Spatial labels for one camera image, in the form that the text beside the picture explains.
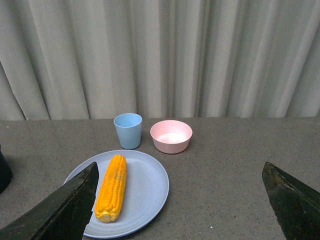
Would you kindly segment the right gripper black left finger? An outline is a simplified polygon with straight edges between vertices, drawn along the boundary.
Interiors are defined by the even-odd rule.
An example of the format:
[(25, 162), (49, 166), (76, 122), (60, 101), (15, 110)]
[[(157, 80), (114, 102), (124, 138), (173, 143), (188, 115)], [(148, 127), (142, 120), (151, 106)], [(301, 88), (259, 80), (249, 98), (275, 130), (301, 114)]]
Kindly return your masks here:
[(92, 216), (99, 181), (91, 163), (33, 209), (0, 230), (2, 240), (80, 240)]

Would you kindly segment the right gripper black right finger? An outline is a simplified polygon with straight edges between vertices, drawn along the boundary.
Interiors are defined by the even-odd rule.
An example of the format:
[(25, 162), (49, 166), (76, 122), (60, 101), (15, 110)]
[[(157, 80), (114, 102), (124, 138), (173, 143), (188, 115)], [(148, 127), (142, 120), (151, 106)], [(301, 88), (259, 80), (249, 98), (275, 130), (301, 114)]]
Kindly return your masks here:
[(320, 238), (320, 193), (270, 162), (262, 180), (269, 203), (287, 240)]

